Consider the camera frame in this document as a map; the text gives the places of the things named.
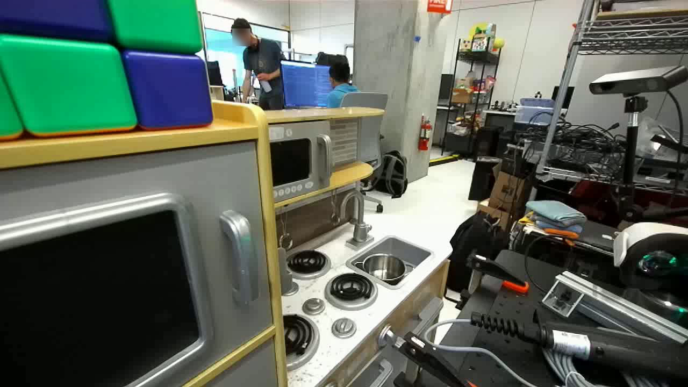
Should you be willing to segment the rear left stove burner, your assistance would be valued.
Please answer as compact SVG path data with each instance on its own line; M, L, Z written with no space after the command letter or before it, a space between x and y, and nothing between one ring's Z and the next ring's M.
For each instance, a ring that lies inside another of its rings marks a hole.
M318 277L330 268L330 257L322 251L305 248L293 254L287 265L298 277Z

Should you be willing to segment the stove burner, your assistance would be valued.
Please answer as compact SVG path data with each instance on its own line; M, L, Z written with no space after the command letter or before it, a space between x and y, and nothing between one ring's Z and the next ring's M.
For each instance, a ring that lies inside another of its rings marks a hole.
M313 318L299 315L299 314L287 314L285 339L287 339L287 367L295 370L314 356L321 336Z
M342 309L362 309L376 298L376 285L362 273L342 273L327 281L326 296Z
M330 268L330 257L322 251L305 248L293 254L287 265L298 277L318 277Z

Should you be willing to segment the steel pot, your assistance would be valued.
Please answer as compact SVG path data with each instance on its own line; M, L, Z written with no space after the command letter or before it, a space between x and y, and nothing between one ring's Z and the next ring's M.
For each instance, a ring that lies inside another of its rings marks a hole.
M407 265L393 254L370 254L363 257L362 268L385 284L399 284L407 274Z

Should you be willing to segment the rear right stove burner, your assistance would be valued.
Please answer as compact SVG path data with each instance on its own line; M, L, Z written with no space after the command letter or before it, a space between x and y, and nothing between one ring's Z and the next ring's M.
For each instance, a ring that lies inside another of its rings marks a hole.
M326 296L342 309L362 309L376 298L376 285L362 273L342 273L327 281Z

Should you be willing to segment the grey toy faucet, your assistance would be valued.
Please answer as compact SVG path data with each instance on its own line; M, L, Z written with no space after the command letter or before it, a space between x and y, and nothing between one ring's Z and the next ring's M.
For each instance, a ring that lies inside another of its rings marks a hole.
M370 226L365 223L365 209L363 209L363 189L356 184L341 203L341 210L352 209L352 237L346 240L351 248L362 248L373 240Z

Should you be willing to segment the black backpack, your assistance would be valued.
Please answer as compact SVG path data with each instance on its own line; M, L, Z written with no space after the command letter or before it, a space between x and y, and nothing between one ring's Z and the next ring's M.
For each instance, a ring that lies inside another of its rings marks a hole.
M391 198L402 198L407 187L407 159L399 151L385 153L375 178L375 189Z

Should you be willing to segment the steel sink basin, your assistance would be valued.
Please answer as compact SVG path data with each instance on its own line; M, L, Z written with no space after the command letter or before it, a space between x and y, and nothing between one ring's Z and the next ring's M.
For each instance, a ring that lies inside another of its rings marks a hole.
M373 274L385 285L400 285L412 274L412 270L428 257L428 248L397 237L387 237L359 255L351 257L349 266Z

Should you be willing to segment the red fire extinguisher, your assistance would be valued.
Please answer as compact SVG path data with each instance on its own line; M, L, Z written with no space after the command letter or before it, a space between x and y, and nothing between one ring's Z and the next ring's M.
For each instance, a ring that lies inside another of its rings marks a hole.
M428 151L431 143L432 143L432 123L427 115L421 115L417 151Z

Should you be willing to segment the wooden top shelf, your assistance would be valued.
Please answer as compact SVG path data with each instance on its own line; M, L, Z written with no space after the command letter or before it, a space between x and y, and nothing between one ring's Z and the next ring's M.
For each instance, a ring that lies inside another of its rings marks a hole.
M307 110L264 110L270 125L309 123L309 119L357 119L381 118L381 107L307 107Z

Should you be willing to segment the seated person blue shirt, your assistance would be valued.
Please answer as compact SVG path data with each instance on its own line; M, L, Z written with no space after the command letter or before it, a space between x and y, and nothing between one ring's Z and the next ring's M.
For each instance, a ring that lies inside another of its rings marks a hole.
M330 82L332 82L332 87L322 97L321 107L341 107L342 99L357 90L357 86L351 82L351 64L349 62L333 62L330 66Z

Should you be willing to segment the orange black clamp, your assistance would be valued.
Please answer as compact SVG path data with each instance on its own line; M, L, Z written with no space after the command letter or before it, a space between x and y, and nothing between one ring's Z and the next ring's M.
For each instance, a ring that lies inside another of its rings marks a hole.
M466 257L466 268L471 270L469 293L475 293L483 285L484 274L498 277L500 287L514 295L528 295L532 289L529 281L521 280L518 274L483 254L471 254Z

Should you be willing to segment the standing person dark shirt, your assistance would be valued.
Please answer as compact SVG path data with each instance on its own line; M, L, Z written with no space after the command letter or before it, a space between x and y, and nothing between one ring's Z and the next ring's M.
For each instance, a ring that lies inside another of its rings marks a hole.
M230 35L243 45L245 80L241 86L241 97L256 97L262 110L281 110L281 45L278 41L259 37L252 29L252 24L243 16L232 21Z

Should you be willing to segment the blue storage bin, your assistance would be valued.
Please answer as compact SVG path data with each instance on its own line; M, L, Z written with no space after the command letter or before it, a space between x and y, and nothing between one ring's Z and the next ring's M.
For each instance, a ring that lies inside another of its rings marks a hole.
M143 128L204 126L214 119L207 66L198 56L126 51L123 64Z

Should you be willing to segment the grey toy oven door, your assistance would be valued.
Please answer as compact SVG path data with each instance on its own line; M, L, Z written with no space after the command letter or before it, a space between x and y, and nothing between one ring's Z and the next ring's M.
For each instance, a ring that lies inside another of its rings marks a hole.
M259 145L0 172L0 387L274 387Z

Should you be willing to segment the aluminium extrusion rail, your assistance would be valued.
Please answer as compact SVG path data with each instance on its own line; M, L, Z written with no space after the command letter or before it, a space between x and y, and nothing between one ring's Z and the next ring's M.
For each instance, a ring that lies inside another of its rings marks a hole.
M587 315L598 324L622 328L629 333L688 341L688 328L672 322L594 281L587 281L571 270L555 277L552 285L542 296L542 305L551 312L572 318Z

